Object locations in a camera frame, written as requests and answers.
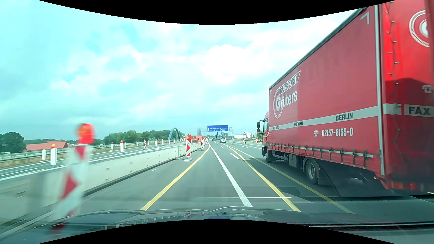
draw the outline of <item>concrete barrier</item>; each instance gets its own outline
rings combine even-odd
[[[193,143],[196,151],[200,143]],[[167,149],[91,162],[85,195],[185,155],[185,144]],[[0,179],[0,229],[52,212],[59,199],[65,166]]]

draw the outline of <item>sky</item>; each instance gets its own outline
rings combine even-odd
[[[79,123],[99,139],[207,125],[253,132],[270,85],[352,12],[214,26],[3,0],[0,134],[69,140]]]

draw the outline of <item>red roof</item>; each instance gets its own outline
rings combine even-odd
[[[51,149],[51,145],[54,144],[55,148],[67,148],[69,143],[64,141],[47,141],[46,143],[28,144],[26,145],[26,151],[40,151],[42,149]]]

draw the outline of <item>highway lane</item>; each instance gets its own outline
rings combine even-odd
[[[87,196],[82,213],[251,205],[305,213],[355,213],[394,222],[431,221],[434,216],[433,203],[413,197],[339,198],[333,187],[310,185],[301,171],[284,161],[267,164],[260,146],[209,143],[212,148],[193,152],[190,162],[173,160]]]
[[[368,218],[384,218],[394,222],[433,220],[434,204],[430,201],[414,197],[340,198],[334,187],[309,184],[303,172],[288,166],[286,161],[266,163],[265,157],[261,154],[261,145],[255,146],[242,142],[219,144],[234,148],[280,190],[285,191],[288,185],[296,186],[300,192],[297,195],[310,202],[296,204],[303,212],[353,212]],[[347,190],[366,191],[359,185],[349,185]]]
[[[130,153],[146,153],[146,152],[151,152],[151,151],[155,151],[155,150],[162,150],[162,149],[165,149],[167,147],[173,147],[173,146],[181,145],[181,143],[184,143],[184,142],[177,142],[175,144],[165,143],[164,146],[162,146],[161,144],[158,144],[157,147],[155,146],[155,144],[150,143],[150,145],[146,145],[146,149],[143,148],[143,145],[139,145],[138,147],[125,148],[123,153],[121,153],[121,150],[119,149],[119,147],[118,148],[115,147],[113,151],[93,153],[91,155],[91,161],[104,160],[104,159],[108,159],[111,157],[117,157],[117,156],[126,155],[126,154],[130,154]],[[66,158],[58,159],[56,167],[65,165],[65,160],[66,160]],[[39,161],[37,163],[29,163],[29,164],[25,164],[25,165],[0,168],[0,178],[30,173],[30,172],[34,172],[34,171],[41,171],[41,170],[48,169],[51,167],[52,166],[50,164],[50,161],[45,160],[45,161]]]

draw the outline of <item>car hood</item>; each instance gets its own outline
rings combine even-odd
[[[271,221],[307,226],[364,226],[391,224],[381,220],[347,213],[302,213],[280,209],[263,209],[244,206],[219,208],[213,211],[201,209],[161,209],[155,211],[109,210],[80,214],[51,223],[40,222],[27,230],[1,240],[2,243],[42,243],[110,228],[136,224],[178,220],[253,220]]]

